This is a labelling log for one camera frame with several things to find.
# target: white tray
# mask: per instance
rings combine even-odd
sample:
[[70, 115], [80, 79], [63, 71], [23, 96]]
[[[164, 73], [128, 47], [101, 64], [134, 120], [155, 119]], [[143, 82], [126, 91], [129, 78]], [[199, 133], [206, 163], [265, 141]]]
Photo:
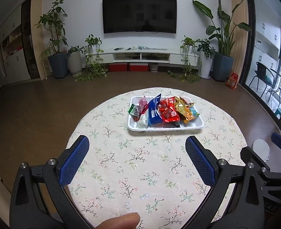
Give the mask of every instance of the white tray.
[[[138, 105], [138, 101], [142, 98], [143, 96], [133, 96], [130, 100], [130, 106], [132, 104]], [[147, 102], [149, 102], [150, 100], [152, 100], [155, 96], [146, 96], [146, 100]], [[165, 98], [169, 98], [169, 97], [173, 97], [173, 96], [162, 96], [161, 100], [165, 99]], [[184, 98], [184, 100], [188, 103], [192, 102], [190, 98], [182, 96], [182, 98]], [[158, 125], [154, 125], [155, 127], [149, 127], [149, 128], [137, 128], [136, 127], [137, 122], [135, 122], [131, 115], [128, 116], [128, 128], [131, 131], [181, 131], [181, 130], [194, 130], [194, 129], [201, 129], [202, 127], [204, 127], [204, 122], [201, 118], [201, 116], [197, 116], [194, 120], [192, 120], [191, 122], [184, 124], [181, 124], [181, 127], [163, 127], [163, 126], [167, 126], [167, 123], [164, 124], [158, 124]]]

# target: red storage box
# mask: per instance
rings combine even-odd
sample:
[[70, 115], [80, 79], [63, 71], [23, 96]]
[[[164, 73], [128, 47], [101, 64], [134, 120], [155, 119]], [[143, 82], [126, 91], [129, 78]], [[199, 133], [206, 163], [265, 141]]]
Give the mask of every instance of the red storage box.
[[128, 63], [109, 64], [109, 71], [127, 71]]
[[148, 71], [148, 63], [130, 63], [130, 71]]

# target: blue planter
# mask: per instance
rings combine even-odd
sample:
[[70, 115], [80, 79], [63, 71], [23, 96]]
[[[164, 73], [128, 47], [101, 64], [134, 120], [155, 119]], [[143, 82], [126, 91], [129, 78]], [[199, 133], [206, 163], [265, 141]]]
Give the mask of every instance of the blue planter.
[[66, 52], [51, 55], [48, 57], [48, 61], [52, 68], [52, 75], [55, 79], [64, 78], [68, 75]]
[[215, 53], [212, 78], [218, 82], [225, 82], [229, 77], [234, 59]]

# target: wooden floor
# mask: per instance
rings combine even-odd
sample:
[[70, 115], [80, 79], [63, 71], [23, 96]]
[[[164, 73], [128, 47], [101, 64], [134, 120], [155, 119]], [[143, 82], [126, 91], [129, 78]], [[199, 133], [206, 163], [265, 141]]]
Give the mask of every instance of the wooden floor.
[[100, 103], [125, 92], [149, 87], [180, 89], [200, 96], [230, 114], [251, 145], [271, 144], [278, 131], [273, 120], [241, 87], [231, 90], [213, 79], [182, 83], [165, 72], [111, 72], [93, 82], [67, 76], [5, 87], [0, 92], [0, 176], [12, 190], [19, 165], [43, 164], [58, 157], [80, 119]]

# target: pink snack bag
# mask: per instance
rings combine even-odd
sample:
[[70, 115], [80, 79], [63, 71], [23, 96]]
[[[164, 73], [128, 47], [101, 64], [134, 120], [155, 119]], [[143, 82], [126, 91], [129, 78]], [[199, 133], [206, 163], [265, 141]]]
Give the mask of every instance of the pink snack bag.
[[138, 102], [139, 106], [140, 106], [140, 112], [142, 113], [144, 108], [146, 107], [146, 105], [148, 104], [148, 102], [146, 101], [146, 97], [144, 96], [142, 99], [139, 100]]

